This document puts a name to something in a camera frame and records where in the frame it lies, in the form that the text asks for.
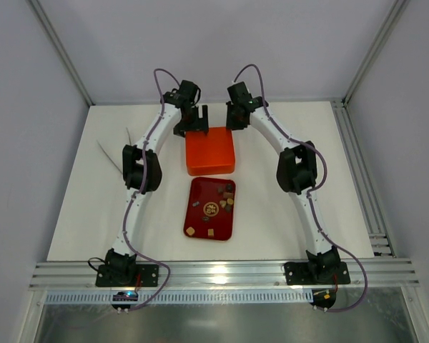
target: white table surface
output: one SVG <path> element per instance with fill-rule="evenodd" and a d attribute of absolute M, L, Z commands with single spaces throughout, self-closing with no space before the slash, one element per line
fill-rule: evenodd
<path fill-rule="evenodd" d="M 358 257 L 373 257 L 351 173 L 330 102 L 270 105 L 295 136 L 312 140 L 327 159 L 328 179 L 318 191 L 326 231 Z M 209 104 L 209 125 L 224 126 L 226 105 Z M 122 223 L 126 188 L 122 175 L 100 150 L 99 141 L 122 168 L 122 148 L 143 135 L 160 105 L 93 106 L 57 222 L 48 261 L 104 257 Z M 235 172 L 220 175 L 237 185 L 232 237 L 226 242 L 183 234 L 192 177 L 187 174 L 184 139 L 170 135 L 159 155 L 163 178 L 153 193 L 143 229 L 133 245 L 160 260 L 306 259 L 297 211 L 275 178 L 278 157 L 252 127 L 233 132 Z M 322 165 L 318 161 L 318 171 Z"/>

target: metal frame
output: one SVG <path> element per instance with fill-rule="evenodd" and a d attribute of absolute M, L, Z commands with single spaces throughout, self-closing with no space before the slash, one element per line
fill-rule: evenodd
<path fill-rule="evenodd" d="M 214 289 L 240 287 L 258 289 L 277 289 L 292 287 L 286 285 L 284 263 L 288 260 L 265 261 L 203 261 L 203 262 L 165 262 L 172 270 L 167 286 L 169 289 Z M 342 287 L 362 287 L 363 275 L 358 264 L 346 259 L 352 284 Z M 418 278 L 409 259 L 361 259 L 368 273 L 371 287 L 416 287 Z M 167 273 L 159 269 L 159 280 Z M 38 263 L 29 290 L 80 290 L 93 288 L 96 273 L 86 262 L 44 262 Z M 331 288 L 333 285 L 298 286 L 304 288 Z M 111 290 L 133 289 L 133 287 L 112 287 Z"/>
<path fill-rule="evenodd" d="M 147 301 L 155 290 L 140 289 L 136 299 L 127 304 L 137 305 Z M 120 305 L 123 299 L 115 297 L 118 291 L 97 289 L 84 291 L 49 291 L 45 304 L 48 305 Z M 164 289 L 153 300 L 153 305 L 214 305 L 214 304 L 289 304 L 312 302 L 311 289 Z"/>
<path fill-rule="evenodd" d="M 372 65 L 375 63 L 378 55 L 383 49 L 386 41 L 393 32 L 395 25 L 402 16 L 405 8 L 407 7 L 410 0 L 395 0 L 391 7 L 388 15 L 380 26 L 377 35 L 373 39 L 367 54 L 365 55 L 359 69 L 356 72 L 355 77 L 352 79 L 350 86 L 348 87 L 345 98 L 343 99 L 344 104 L 349 104 L 352 96 L 358 90 L 359 85 L 363 82 L 365 75 L 369 72 Z"/>
<path fill-rule="evenodd" d="M 61 63 L 75 83 L 79 93 L 88 106 L 94 105 L 86 87 L 76 71 L 66 49 L 46 15 L 40 0 L 26 0 L 34 12 L 41 27 L 49 38 Z M 365 159 L 353 129 L 347 105 L 350 103 L 359 85 L 374 64 L 397 24 L 409 0 L 395 0 L 388 15 L 370 45 L 360 68 L 353 78 L 344 99 L 331 101 L 335 121 L 340 132 L 352 179 L 363 211 L 364 220 L 370 234 L 375 256 L 374 259 L 363 259 L 368 272 L 371 287 L 402 287 L 403 296 L 410 313 L 410 318 L 421 342 L 429 342 L 429 324 L 423 304 L 416 287 L 419 281 L 409 259 L 393 258 L 394 250 L 388 236 L 387 222 L 375 193 L 372 179 L 368 173 Z M 226 262 L 168 262 L 172 268 L 169 286 L 164 292 L 200 292 L 203 290 L 222 290 L 223 292 L 248 290 L 254 294 L 290 291 L 286 286 L 282 265 L 287 261 L 226 261 Z M 362 287 L 363 278 L 359 267 L 353 260 L 347 260 L 352 277 L 352 284 L 340 287 Z M 25 323 L 22 327 L 20 342 L 33 342 L 41 318 L 43 304 L 48 294 L 77 292 L 93 294 L 95 273 L 85 262 L 47 262 L 37 264 L 32 277 L 29 292 L 31 300 Z M 301 291 L 316 288 L 299 287 Z"/>
<path fill-rule="evenodd" d="M 331 104 L 368 231 L 386 234 L 386 223 L 348 112 L 341 100 Z"/>
<path fill-rule="evenodd" d="M 30 6 L 32 12 L 36 17 L 36 20 L 40 23 L 44 33 L 47 35 L 49 42 L 54 47 L 57 56 L 60 59 L 60 62 L 68 72 L 71 77 L 71 80 L 74 82 L 74 85 L 78 89 L 79 93 L 85 100 L 87 106 L 93 106 L 94 102 L 92 101 L 89 92 L 83 84 L 83 81 L 78 75 L 78 71 L 75 69 L 70 56 L 66 52 L 64 45 L 62 44 L 59 36 L 56 33 L 56 30 L 52 26 L 51 21 L 49 20 L 46 12 L 43 9 L 43 6 L 40 4 L 39 0 L 26 0 L 27 4 Z"/>

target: white wall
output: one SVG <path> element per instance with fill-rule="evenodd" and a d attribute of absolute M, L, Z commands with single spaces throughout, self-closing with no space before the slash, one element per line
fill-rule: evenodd
<path fill-rule="evenodd" d="M 0 0 L 0 343 L 46 257 L 86 115 L 26 2 Z"/>
<path fill-rule="evenodd" d="M 41 0 L 95 103 L 157 101 L 152 70 L 202 88 L 248 63 L 269 100 L 342 97 L 393 0 Z M 246 77 L 258 94 L 257 77 Z M 164 89 L 172 86 L 166 84 Z"/>
<path fill-rule="evenodd" d="M 429 299 L 429 0 L 410 2 L 350 110 L 396 249 Z"/>

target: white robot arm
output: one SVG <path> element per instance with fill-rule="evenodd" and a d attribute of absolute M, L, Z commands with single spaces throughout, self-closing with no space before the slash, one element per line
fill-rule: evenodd
<path fill-rule="evenodd" d="M 308 263 L 286 263 L 287 284 L 331 284 L 334 277 L 339 279 L 339 284 L 350 283 L 349 277 L 343 276 L 347 273 L 343 273 L 345 264 L 340 261 L 337 247 L 320 233 L 315 221 L 316 217 L 321 227 L 324 227 L 314 191 L 309 199 L 308 191 L 315 187 L 317 178 L 313 143 L 303 142 L 291 135 L 275 118 L 261 96 L 252 97 L 244 82 L 233 84 L 227 91 L 230 101 L 227 102 L 226 127 L 238 130 L 251 125 L 273 146 L 279 155 L 278 184 L 290 195 L 302 221 Z M 299 274 L 300 277 L 291 278 L 292 274 Z"/>
<path fill-rule="evenodd" d="M 138 149 L 138 147 L 142 148 L 144 146 L 144 143 L 147 141 L 148 143 L 145 148 L 146 151 L 153 151 L 158 156 L 165 139 L 180 121 L 180 109 L 178 109 L 177 107 L 175 107 L 175 105 L 172 104 L 164 104 L 164 112 L 162 116 L 161 111 L 159 111 L 156 116 L 156 119 L 152 122 L 147 132 L 142 136 L 139 141 L 134 144 L 134 146 L 131 146 L 128 149 L 135 150 L 137 152 L 137 155 L 140 156 L 142 153 L 141 150 Z M 126 208 L 128 207 L 128 203 L 136 191 L 136 189 L 128 188 L 126 192 Z M 152 192 L 138 194 L 136 199 L 134 200 L 133 206 L 130 208 L 129 214 L 127 216 L 126 226 L 127 235 L 131 240 L 134 236 L 134 233 L 141 227 L 141 220 L 144 216 L 144 210 L 146 209 L 147 202 L 151 198 L 151 195 Z M 119 231 L 117 233 L 117 238 L 114 241 L 112 248 L 118 254 L 133 255 L 133 252 L 130 251 L 129 247 L 124 241 L 124 237 L 122 234 L 122 223 L 120 225 Z"/>
<path fill-rule="evenodd" d="M 268 109 L 269 115 L 273 117 L 275 125 L 278 125 L 281 130 L 283 130 L 288 136 L 293 136 L 289 133 L 281 123 L 276 119 L 274 114 Z M 288 139 L 284 138 L 282 133 L 278 131 L 277 127 L 272 123 L 270 118 L 265 113 L 263 107 L 256 109 L 250 114 L 250 123 L 258 132 L 260 132 L 266 140 L 273 146 L 278 155 L 280 155 L 285 149 L 294 149 L 298 148 L 299 144 L 293 143 Z M 293 200 L 297 212 L 299 214 L 300 220 L 302 221 L 302 226 L 305 233 L 305 241 L 308 252 L 313 255 L 318 253 L 324 253 L 332 249 L 332 245 L 329 244 L 324 237 L 318 232 L 315 220 L 310 208 L 309 200 L 306 197 L 305 193 L 296 194 L 294 192 L 288 192 L 291 199 Z M 322 217 L 320 215 L 320 208 L 317 205 L 316 194 L 312 194 L 312 200 L 315 204 L 315 211 L 319 218 L 321 225 Z"/>

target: purple cable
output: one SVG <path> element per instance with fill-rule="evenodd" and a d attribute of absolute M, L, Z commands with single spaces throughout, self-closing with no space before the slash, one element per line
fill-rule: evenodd
<path fill-rule="evenodd" d="M 361 296 L 359 297 L 359 299 L 354 303 L 351 304 L 348 307 L 342 308 L 342 309 L 323 309 L 322 307 L 318 307 L 318 309 L 321 309 L 322 311 L 327 311 L 327 312 L 344 312 L 344 311 L 349 311 L 350 309 L 354 309 L 357 305 L 359 305 L 361 302 L 363 302 L 364 298 L 367 295 L 367 290 L 368 290 L 368 278 L 367 278 L 367 273 L 365 272 L 365 268 L 363 266 L 363 264 L 361 263 L 361 261 L 351 252 L 349 252 L 348 250 L 346 250 L 345 248 L 341 247 L 340 245 L 336 244 L 333 240 L 331 240 L 331 238 L 329 238 L 329 236 L 324 232 L 323 228 L 321 227 L 319 221 L 317 220 L 317 215 L 316 215 L 316 211 L 315 211 L 315 205 L 313 204 L 313 200 L 312 200 L 312 195 L 311 192 L 314 192 L 318 189 L 320 189 L 324 183 L 327 180 L 327 163 L 325 161 L 324 156 L 313 146 L 305 143 L 304 141 L 299 141 L 298 139 L 293 139 L 290 135 L 286 134 L 286 132 L 284 132 L 280 125 L 277 124 L 277 122 L 273 119 L 273 117 L 270 115 L 269 110 L 267 108 L 267 103 L 265 102 L 265 91 L 264 91 L 264 81 L 262 79 L 262 75 L 260 73 L 259 68 L 257 67 L 256 64 L 248 64 L 247 66 L 245 66 L 242 70 L 240 70 L 240 72 L 238 73 L 238 75 L 235 77 L 234 82 L 237 82 L 239 76 L 245 71 L 245 69 L 248 68 L 254 68 L 256 69 L 257 75 L 259 77 L 259 83 L 260 83 L 260 92 L 261 92 L 261 96 L 262 96 L 262 106 L 264 107 L 264 111 L 267 115 L 267 118 L 270 120 L 270 122 L 273 124 L 273 126 L 281 133 L 281 135 L 284 136 L 284 138 L 286 138 L 288 141 L 291 141 L 293 143 L 296 144 L 300 144 L 303 145 L 304 147 L 306 147 L 307 149 L 313 151 L 321 160 L 322 162 L 322 169 L 323 169 L 323 173 L 322 173 L 322 180 L 321 182 L 314 186 L 313 188 L 309 189 L 307 191 L 307 199 L 310 203 L 310 208 L 312 210 L 312 215 L 313 215 L 313 219 L 315 220 L 315 224 L 316 227 L 318 229 L 318 232 L 329 242 L 331 243 L 331 245 L 333 245 L 334 247 L 340 249 L 341 251 L 343 251 L 344 253 L 350 255 L 352 257 L 352 259 L 354 259 L 356 261 L 356 263 L 359 265 L 359 268 L 361 270 L 361 272 L 363 273 L 364 276 L 364 290 L 363 293 L 361 294 Z"/>
<path fill-rule="evenodd" d="M 167 71 L 167 70 L 165 70 L 165 69 L 160 69 L 160 68 L 157 68 L 157 69 L 155 69 L 154 70 L 154 80 L 156 81 L 156 86 L 157 86 L 157 91 L 159 92 L 159 96 L 160 96 L 160 102 L 161 102 L 161 105 L 162 105 L 162 107 L 161 107 L 161 112 L 160 112 L 160 115 L 159 115 L 159 118 L 158 118 L 158 120 L 156 121 L 156 123 L 153 125 L 153 127 L 149 130 L 149 133 L 148 133 L 148 135 L 146 136 L 146 139 L 145 139 L 145 141 L 144 141 L 144 143 L 143 143 L 143 149 L 142 149 L 142 158 L 143 158 L 143 180 L 142 180 L 142 184 L 140 185 L 140 188 L 139 188 L 139 190 L 138 191 L 135 191 L 133 194 L 132 194 L 132 196 L 131 196 L 131 199 L 130 199 L 130 202 L 129 202 L 129 205 L 127 206 L 127 208 L 126 208 L 126 211 L 125 211 L 125 213 L 124 213 L 124 219 L 123 219 L 123 221 L 122 221 L 122 234 L 124 235 L 124 240 L 125 240 L 125 242 L 126 242 L 126 244 L 127 244 L 127 246 L 129 247 L 129 249 L 132 251 L 132 252 L 134 252 L 137 256 L 140 256 L 141 258 L 143 258 L 143 259 L 146 259 L 147 261 L 150 261 L 150 262 L 153 262 L 153 263 L 155 263 L 155 264 L 157 264 L 157 265 L 159 265 L 159 266 L 161 266 L 161 267 L 164 267 L 167 271 L 168 271 L 168 273 L 167 273 L 167 275 L 166 275 L 166 277 L 165 277 L 165 280 L 164 280 L 164 282 L 162 282 L 162 285 L 159 287 L 159 289 L 149 298 L 149 299 L 147 299 L 145 302 L 142 302 L 141 304 L 139 304 L 139 305 L 137 305 L 137 306 L 135 306 L 135 307 L 132 307 L 130 310 L 129 310 L 129 312 L 131 312 L 131 311 L 136 311 L 136 310 L 138 310 L 138 309 L 141 309 L 141 308 L 143 308 L 143 307 L 145 307 L 146 305 L 148 305 L 155 297 L 157 297 L 157 295 L 164 289 L 164 287 L 167 285 L 167 282 L 169 281 L 169 278 L 170 278 L 170 273 L 171 273 L 171 271 L 170 271 L 170 267 L 167 265 L 167 264 L 165 264 L 165 263 L 163 263 L 163 262 L 160 262 L 160 261 L 157 261 L 157 260 L 155 260 L 155 259 L 152 259 L 152 258 L 150 258 L 150 257 L 148 257 L 148 256 L 145 256 L 145 255 L 143 255 L 143 254 L 141 254 L 140 252 L 138 252 L 133 246 L 132 246 L 132 244 L 130 243 L 130 241 L 129 241 L 129 238 L 127 237 L 127 231 L 126 231 L 126 223 L 127 223 L 127 217 L 129 216 L 129 212 L 130 212 L 130 209 L 132 208 L 132 205 L 133 205 L 133 203 L 134 203 L 134 200 L 137 198 L 137 194 L 140 194 L 140 193 L 142 193 L 143 192 L 143 189 L 144 189 L 144 184 L 145 184 L 145 180 L 146 180 L 146 176 L 147 176 L 147 163 L 146 163 L 146 154 L 145 154 L 145 149 L 146 149 L 146 145 L 148 145 L 148 141 L 149 141 L 149 138 L 151 137 L 151 135 L 152 135 L 152 133 L 154 132 L 154 130 L 156 129 L 156 127 L 157 127 L 157 125 L 159 125 L 159 123 L 160 123 L 160 121 L 162 120 L 162 117 L 164 116 L 164 109 L 165 109 L 165 105 L 164 105 L 164 94 L 162 93 L 162 90 L 161 90 L 161 88 L 160 88 L 160 85 L 159 85 L 159 80 L 158 80 L 158 78 L 157 78 L 157 72 L 158 71 L 163 71 L 164 73 L 167 73 L 167 74 L 169 74 L 174 80 L 175 80 L 175 82 L 178 84 L 178 86 L 179 86 L 179 82 L 178 82 L 178 80 L 177 80 L 177 78 L 176 77 L 174 77 L 173 76 L 173 74 L 172 73 L 170 73 L 169 71 Z M 48 335 L 49 335 L 49 333 L 50 333 L 50 331 L 52 330 L 52 327 L 54 326 L 54 323 L 57 323 L 58 325 L 60 325 L 60 326 L 63 326 L 65 329 L 71 329 L 71 330 L 79 330 L 79 329 L 84 329 L 85 327 L 88 327 L 89 325 L 92 325 L 92 324 L 94 324 L 94 323 L 96 323 L 96 322 L 98 322 L 98 321 L 100 321 L 100 320 L 102 320 L 103 318 L 105 318 L 105 317 L 108 317 L 110 314 L 112 314 L 112 313 L 116 313 L 116 312 L 107 312 L 107 313 L 105 313 L 105 314 L 103 314 L 102 316 L 100 316 L 100 317 L 98 317 L 98 318 L 96 318 L 96 319 L 94 319 L 94 320 L 92 320 L 90 323 L 88 323 L 88 324 L 85 324 L 85 325 L 77 325 L 77 326 L 68 326 L 68 325 L 62 325 L 62 324 L 60 324 L 59 323 L 59 321 L 57 320 L 57 318 L 54 320 L 54 322 L 53 322 L 53 324 L 51 325 L 51 327 L 50 327 L 50 329 L 49 329 L 49 331 L 46 333 L 46 335 L 45 335 L 45 338 L 44 338 L 44 341 L 43 342 L 46 342 L 46 340 L 48 339 Z"/>
<path fill-rule="evenodd" d="M 157 91 L 159 92 L 159 96 L 160 96 L 160 102 L 161 102 L 161 111 L 160 111 L 160 115 L 158 120 L 156 120 L 156 122 L 154 123 L 154 125 L 152 126 L 152 128 L 149 130 L 148 135 L 146 136 L 144 143 L 143 143 L 143 147 L 142 147 L 142 159 L 143 159 L 143 180 L 142 180 L 142 184 L 140 185 L 140 188 L 138 191 L 135 191 L 131 198 L 130 198 L 130 202 L 129 205 L 126 208 L 126 211 L 124 213 L 124 219 L 122 221 L 122 235 L 124 236 L 124 241 L 126 242 L 127 246 L 129 247 L 129 249 L 134 252 L 134 254 L 136 254 L 137 256 L 140 256 L 143 259 L 146 259 L 147 261 L 150 261 L 152 263 L 157 264 L 158 266 L 164 267 L 168 272 L 167 275 L 165 277 L 164 282 L 162 282 L 161 286 L 159 287 L 159 289 L 149 298 L 147 299 L 145 302 L 142 302 L 141 304 L 132 307 L 129 312 L 131 311 L 136 311 L 138 309 L 141 309 L 143 307 L 145 307 L 148 303 L 150 303 L 155 297 L 157 297 L 157 295 L 164 289 L 165 285 L 167 284 L 167 282 L 169 281 L 170 278 L 170 267 L 160 261 L 157 261 L 155 259 L 152 259 L 151 257 L 148 257 L 146 255 L 143 255 L 142 253 L 138 252 L 130 243 L 129 238 L 127 237 L 127 230 L 126 230 L 126 224 L 127 224 L 127 217 L 129 216 L 129 212 L 130 209 L 132 208 L 132 205 L 134 203 L 134 200 L 137 198 L 138 194 L 141 194 L 144 190 L 144 186 L 146 184 L 146 177 L 147 177 L 147 161 L 146 161 L 146 146 L 148 145 L 149 139 L 151 138 L 152 133 L 154 132 L 154 130 L 157 128 L 157 126 L 159 125 L 159 123 L 162 120 L 162 117 L 164 116 L 164 110 L 165 110 L 165 101 L 164 101 L 164 94 L 162 93 L 162 90 L 160 88 L 159 85 L 159 80 L 157 79 L 157 72 L 158 71 L 163 71 L 164 73 L 169 74 L 174 80 L 175 82 L 178 84 L 179 86 L 179 82 L 178 80 L 172 75 L 172 73 L 170 73 L 169 71 L 165 70 L 165 69 L 155 69 L 154 70 L 154 80 L 156 81 L 156 86 L 157 86 Z"/>

